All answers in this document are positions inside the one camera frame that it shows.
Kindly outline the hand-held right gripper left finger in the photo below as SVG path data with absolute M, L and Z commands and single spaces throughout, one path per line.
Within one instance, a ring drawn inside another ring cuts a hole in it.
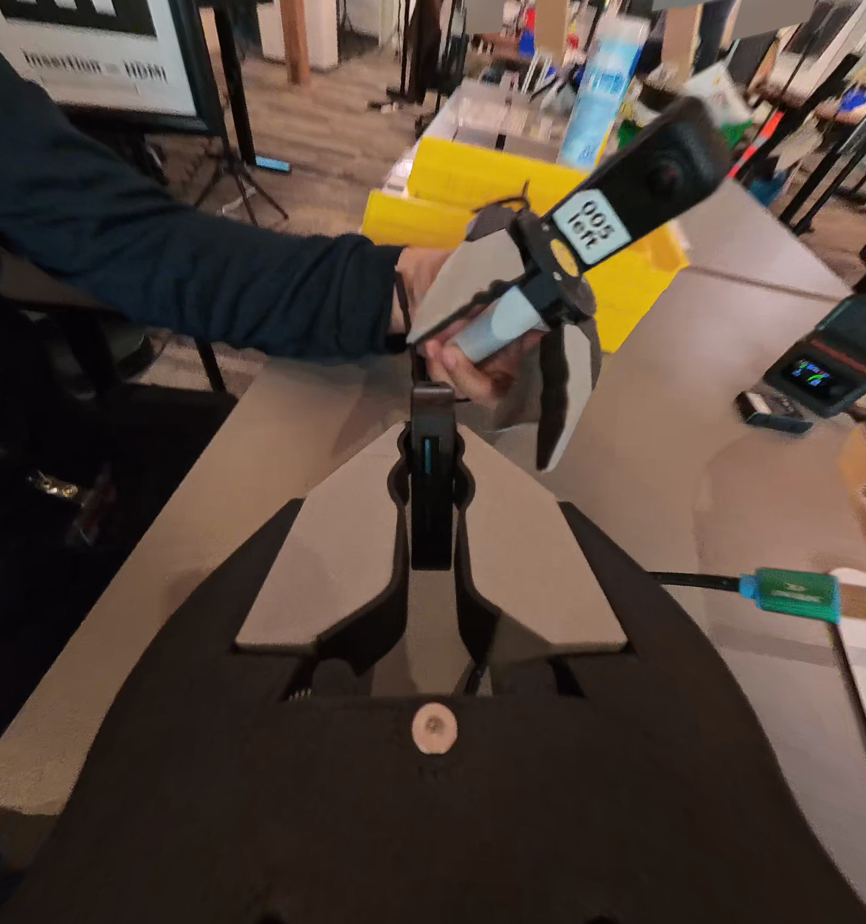
M 370 672 L 404 635 L 410 554 L 404 423 L 303 500 L 235 637 L 242 653 Z

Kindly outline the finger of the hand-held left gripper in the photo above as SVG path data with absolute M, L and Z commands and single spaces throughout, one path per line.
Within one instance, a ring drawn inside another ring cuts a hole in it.
M 451 333 L 456 347 L 508 347 L 532 329 L 524 275 L 524 258 L 509 231 L 464 241 L 417 307 L 407 345 Z
M 540 412 L 535 466 L 552 471 L 573 437 L 597 385 L 602 349 L 596 321 L 564 323 L 544 334 L 539 346 Z

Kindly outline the black hdmi port adapter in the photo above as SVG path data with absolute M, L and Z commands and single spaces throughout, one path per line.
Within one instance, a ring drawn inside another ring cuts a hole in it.
M 454 394 L 450 387 L 416 385 L 411 399 L 408 453 L 411 565 L 415 571 L 450 569 L 456 442 Z

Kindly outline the black hdmi cable green plug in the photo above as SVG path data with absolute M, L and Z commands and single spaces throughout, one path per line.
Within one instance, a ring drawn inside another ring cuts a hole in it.
M 843 583 L 832 575 L 767 567 L 738 577 L 681 572 L 650 575 L 667 587 L 737 594 L 763 612 L 829 625 L 838 625 L 843 618 L 866 621 L 866 587 Z

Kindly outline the person's left forearm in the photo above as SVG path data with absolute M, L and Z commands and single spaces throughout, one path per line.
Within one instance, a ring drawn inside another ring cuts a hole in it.
M 75 128 L 0 55 L 0 242 L 132 321 L 273 357 L 401 352 L 397 247 L 197 211 Z

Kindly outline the person's left hand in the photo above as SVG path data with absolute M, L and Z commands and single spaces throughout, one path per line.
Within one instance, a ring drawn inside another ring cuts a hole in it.
M 450 250 L 438 248 L 404 248 L 396 263 L 396 275 L 389 337 L 406 334 L 413 324 L 418 305 L 434 283 Z M 488 409 L 494 409 L 519 380 L 525 356 L 539 344 L 542 332 L 531 330 L 502 351 L 479 364 L 473 364 L 451 340 L 484 308 L 473 308 L 468 317 L 455 321 L 438 336 L 421 346 L 426 359 L 427 375 L 434 381 L 452 388 L 458 398 Z

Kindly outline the yellow plastic bin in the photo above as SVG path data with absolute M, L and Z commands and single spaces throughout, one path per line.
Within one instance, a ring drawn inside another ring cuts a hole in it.
M 369 193 L 361 233 L 381 245 L 454 248 L 473 216 L 486 205 L 526 192 L 539 214 L 561 200 L 586 175 L 572 168 L 496 150 L 423 138 L 412 159 L 393 170 L 404 180 Z M 617 352 L 678 274 L 690 266 L 688 242 L 671 222 L 597 269 L 586 281 L 597 300 L 604 352 Z

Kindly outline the blue white wipes canister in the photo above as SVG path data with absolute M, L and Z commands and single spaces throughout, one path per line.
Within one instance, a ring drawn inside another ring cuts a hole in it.
M 641 17 L 615 16 L 599 25 L 557 163 L 591 173 L 599 164 L 650 33 Z

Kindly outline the green plastic bin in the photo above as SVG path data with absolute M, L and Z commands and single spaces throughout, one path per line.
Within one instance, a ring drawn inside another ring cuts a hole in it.
M 617 149 L 624 148 L 633 141 L 640 131 L 647 128 L 659 116 L 660 112 L 650 109 L 638 100 L 627 101 L 620 113 L 619 127 L 615 139 Z M 730 150 L 733 150 L 742 140 L 744 134 L 751 126 L 751 121 L 743 123 L 725 123 L 718 127 Z

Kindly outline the orange traffic cone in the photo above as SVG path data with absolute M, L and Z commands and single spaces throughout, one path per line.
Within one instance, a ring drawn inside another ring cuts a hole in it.
M 729 174 L 737 182 L 741 182 L 742 177 L 745 175 L 745 171 L 747 171 L 751 166 L 753 157 L 759 152 L 762 146 L 772 138 L 774 132 L 777 130 L 778 125 L 782 122 L 784 115 L 785 113 L 783 111 L 777 110 L 772 115 L 770 115 L 758 128 L 757 133 L 753 136 L 747 147 L 742 151 L 739 159 Z

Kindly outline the clear plastic tray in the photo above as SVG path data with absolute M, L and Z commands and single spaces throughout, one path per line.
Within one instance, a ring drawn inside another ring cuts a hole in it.
M 465 79 L 418 135 L 557 161 L 567 122 L 506 87 Z

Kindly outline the small black battery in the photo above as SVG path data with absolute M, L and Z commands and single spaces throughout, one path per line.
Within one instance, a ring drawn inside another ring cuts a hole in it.
M 734 399 L 734 407 L 739 419 L 755 429 L 802 435 L 813 427 L 800 407 L 782 395 L 745 390 Z

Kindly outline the dark green charger case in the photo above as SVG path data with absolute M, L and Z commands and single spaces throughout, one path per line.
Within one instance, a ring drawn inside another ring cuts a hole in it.
M 866 395 L 866 294 L 843 299 L 762 380 L 822 419 L 856 404 Z

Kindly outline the black tripod stand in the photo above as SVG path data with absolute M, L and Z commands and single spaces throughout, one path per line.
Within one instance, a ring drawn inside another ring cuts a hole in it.
M 258 226 L 251 196 L 258 195 L 284 221 L 290 214 L 266 191 L 255 178 L 254 171 L 266 171 L 288 176 L 292 168 L 285 161 L 259 155 L 242 80 L 242 62 L 233 29 L 230 2 L 207 2 L 213 10 L 221 70 L 227 90 L 227 106 L 221 110 L 219 152 L 208 152 L 213 169 L 207 184 L 198 193 L 194 207 L 199 209 L 214 194 L 220 182 L 231 179 L 239 192 L 240 203 L 251 225 Z

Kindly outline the white marker sign board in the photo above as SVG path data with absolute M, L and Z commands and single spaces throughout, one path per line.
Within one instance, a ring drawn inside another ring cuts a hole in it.
M 70 113 L 148 132 L 223 129 L 197 2 L 0 1 L 0 54 Z

